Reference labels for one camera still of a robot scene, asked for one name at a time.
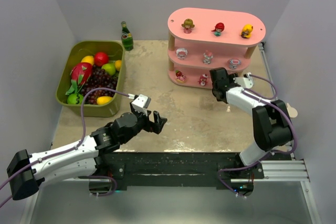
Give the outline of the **strawberry cake toy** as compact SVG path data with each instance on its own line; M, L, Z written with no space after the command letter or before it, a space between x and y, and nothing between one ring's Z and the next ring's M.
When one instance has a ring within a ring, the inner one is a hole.
M178 83L185 83L186 82L186 75L184 73L182 73L179 70L175 71L175 80Z

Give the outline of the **pink round toy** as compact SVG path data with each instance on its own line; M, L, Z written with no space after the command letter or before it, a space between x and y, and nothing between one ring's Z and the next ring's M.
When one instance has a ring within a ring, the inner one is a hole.
M177 48L175 53L179 60L184 60L188 55L188 50L186 48Z

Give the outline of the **red white swirl toy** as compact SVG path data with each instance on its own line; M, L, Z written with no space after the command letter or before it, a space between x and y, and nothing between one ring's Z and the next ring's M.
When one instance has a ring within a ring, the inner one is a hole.
M208 81L208 75L204 73L200 76L198 83L199 83L199 85L204 87L204 86L206 86L207 81Z

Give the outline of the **red-haired doll toy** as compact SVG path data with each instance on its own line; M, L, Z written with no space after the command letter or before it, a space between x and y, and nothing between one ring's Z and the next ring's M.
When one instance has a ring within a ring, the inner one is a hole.
M225 25L224 23L217 23L214 27L214 29L212 30L212 33L216 36L219 37L221 36L222 32L225 29Z

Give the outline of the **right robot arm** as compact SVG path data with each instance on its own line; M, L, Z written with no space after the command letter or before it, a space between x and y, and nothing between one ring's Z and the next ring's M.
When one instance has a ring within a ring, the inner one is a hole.
M252 117L254 143L239 154L244 166L255 164L268 153L278 152L278 147L294 139L286 104L274 97L263 97L251 89L258 76L247 73L239 77L236 73L229 74L223 67L209 73L216 100L236 106Z

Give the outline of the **yellow-haired doll toy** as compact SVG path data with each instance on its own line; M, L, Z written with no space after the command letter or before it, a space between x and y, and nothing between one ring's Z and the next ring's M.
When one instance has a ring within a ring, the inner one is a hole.
M251 37L251 33L253 31L254 27L251 24L246 24L243 28L242 31L240 33L240 36L242 38L248 39Z

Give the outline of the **brown-haired doll toy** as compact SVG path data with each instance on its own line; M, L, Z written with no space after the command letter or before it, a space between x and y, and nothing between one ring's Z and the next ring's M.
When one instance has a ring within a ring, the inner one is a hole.
M195 27L193 20L190 18L187 18L185 21L183 21L181 26L183 27L183 31L186 34L190 34Z

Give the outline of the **small pink figure toy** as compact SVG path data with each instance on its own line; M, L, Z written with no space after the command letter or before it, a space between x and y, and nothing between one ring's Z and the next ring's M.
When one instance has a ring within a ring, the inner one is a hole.
M206 64L206 65L209 65L211 64L212 62L212 59L213 59L213 53L206 50L204 53L203 53L203 56L204 56L204 59L203 59L203 63Z

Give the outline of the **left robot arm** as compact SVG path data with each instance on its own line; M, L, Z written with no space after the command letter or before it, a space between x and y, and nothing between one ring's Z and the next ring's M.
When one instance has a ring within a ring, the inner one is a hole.
M153 116L154 120L150 121L144 113L127 112L77 142L35 154L27 150L16 152L7 167L8 179L4 182L11 188L12 200L22 200L38 192L48 175L59 177L58 169L72 164L80 168L80 162L87 159L95 168L97 157L118 150L141 131L160 134L167 119L160 117L157 111Z

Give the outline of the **pink planet toy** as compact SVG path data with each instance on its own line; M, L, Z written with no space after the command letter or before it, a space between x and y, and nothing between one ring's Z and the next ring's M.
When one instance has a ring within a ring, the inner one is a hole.
M230 59L228 60L229 69L235 70L241 65L241 61L239 59Z

